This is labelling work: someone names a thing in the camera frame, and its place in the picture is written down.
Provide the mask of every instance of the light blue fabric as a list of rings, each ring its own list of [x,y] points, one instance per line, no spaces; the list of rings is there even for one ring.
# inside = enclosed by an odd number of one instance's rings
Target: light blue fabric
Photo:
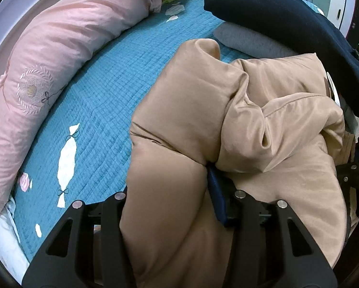
[[[23,192],[15,187],[15,223],[31,261],[65,209],[57,208],[57,171],[69,127],[80,124],[75,138],[74,177],[65,195],[66,207],[81,199],[103,201],[125,186],[130,163],[131,115],[163,67],[184,41],[213,38],[221,20],[203,10],[204,0],[177,0],[185,6],[178,19],[166,22],[167,8],[152,14],[115,39],[80,70],[40,128],[21,168],[33,181]],[[221,45],[222,60],[247,55]],[[42,237],[35,232],[39,224]]]

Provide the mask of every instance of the silver bolt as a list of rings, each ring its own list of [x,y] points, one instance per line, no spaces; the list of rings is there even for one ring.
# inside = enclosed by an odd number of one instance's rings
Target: silver bolt
[[[73,208],[74,209],[79,209],[82,206],[83,206],[83,202],[80,201],[80,200],[76,200],[76,201],[73,202]]]
[[[237,197],[237,198],[240,198],[240,199],[243,199],[246,197],[246,193],[243,191],[243,190],[236,190],[236,192],[234,193],[234,195]]]
[[[126,197],[126,194],[123,193],[123,192],[117,192],[115,195],[114,195],[114,198],[116,200],[122,200],[122,199],[125,199]]]
[[[287,202],[284,201],[284,200],[278,200],[278,201],[277,201],[277,205],[278,205],[278,207],[284,209],[284,208],[287,207]]]

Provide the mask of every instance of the white sheet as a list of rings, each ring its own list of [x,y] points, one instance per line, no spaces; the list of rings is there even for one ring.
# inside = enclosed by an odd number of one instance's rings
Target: white sheet
[[[0,260],[21,284],[29,262],[19,245],[19,235],[13,220],[15,207],[15,201],[10,197],[0,214]]]

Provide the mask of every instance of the gray fabric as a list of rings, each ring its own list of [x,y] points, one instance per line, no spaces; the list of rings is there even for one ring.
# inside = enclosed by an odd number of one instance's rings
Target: gray fabric
[[[255,58],[279,58],[298,55],[287,46],[246,27],[224,22],[214,37],[223,45]]]

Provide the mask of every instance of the blue quilt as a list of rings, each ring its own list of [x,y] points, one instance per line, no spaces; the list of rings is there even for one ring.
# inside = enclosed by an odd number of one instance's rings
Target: blue quilt
[[[185,10],[167,22],[165,11],[180,2]],[[31,185],[14,189],[15,223],[29,261],[66,208],[57,173],[61,150],[76,143],[74,175],[64,192],[66,207],[76,199],[103,201],[122,190],[130,163],[129,126],[135,107],[184,41],[213,38],[221,20],[203,9],[204,0],[164,5],[99,51],[73,78],[40,128],[21,171]],[[249,56],[221,45],[222,60]]]

